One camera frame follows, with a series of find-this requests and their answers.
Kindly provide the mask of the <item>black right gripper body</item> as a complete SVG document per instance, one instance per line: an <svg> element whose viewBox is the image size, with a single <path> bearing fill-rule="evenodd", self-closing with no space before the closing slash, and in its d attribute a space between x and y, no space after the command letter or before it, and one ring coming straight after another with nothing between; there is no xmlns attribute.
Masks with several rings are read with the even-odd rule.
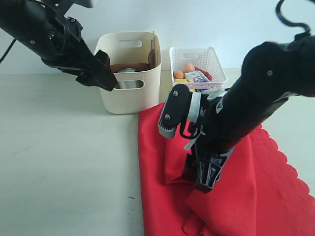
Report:
<svg viewBox="0 0 315 236"><path fill-rule="evenodd" d="M195 157L232 152L236 144L236 91L211 99L198 92L190 92L187 114L182 122L189 121L188 149Z"/></svg>

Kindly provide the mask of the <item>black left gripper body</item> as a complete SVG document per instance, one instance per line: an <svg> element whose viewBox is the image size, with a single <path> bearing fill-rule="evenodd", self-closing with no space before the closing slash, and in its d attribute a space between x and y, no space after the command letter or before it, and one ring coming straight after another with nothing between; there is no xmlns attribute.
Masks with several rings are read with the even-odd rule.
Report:
<svg viewBox="0 0 315 236"><path fill-rule="evenodd" d="M72 17L56 18L45 42L48 55L41 58L45 65L79 77L79 81L95 80L98 64L82 38L82 25Z"/></svg>

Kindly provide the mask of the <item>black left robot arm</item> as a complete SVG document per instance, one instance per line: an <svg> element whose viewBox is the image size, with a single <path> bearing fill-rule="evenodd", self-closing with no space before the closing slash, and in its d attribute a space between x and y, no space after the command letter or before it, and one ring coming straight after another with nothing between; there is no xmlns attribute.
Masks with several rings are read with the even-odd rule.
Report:
<svg viewBox="0 0 315 236"><path fill-rule="evenodd" d="M76 76L87 87L112 91L118 81L110 58L93 54L82 38L82 25L66 12L74 5L93 8L93 0L2 0L0 28L37 54L51 68Z"/></svg>

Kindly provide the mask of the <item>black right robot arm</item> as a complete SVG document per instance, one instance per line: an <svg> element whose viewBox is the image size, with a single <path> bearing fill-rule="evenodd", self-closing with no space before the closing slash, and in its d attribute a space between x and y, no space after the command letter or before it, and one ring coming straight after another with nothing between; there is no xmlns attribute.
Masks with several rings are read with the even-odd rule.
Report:
<svg viewBox="0 0 315 236"><path fill-rule="evenodd" d="M264 42L244 58L240 78L222 97L203 102L189 131L199 136L187 159L186 178L210 192L234 147L291 96L315 95L315 38L291 43Z"/></svg>

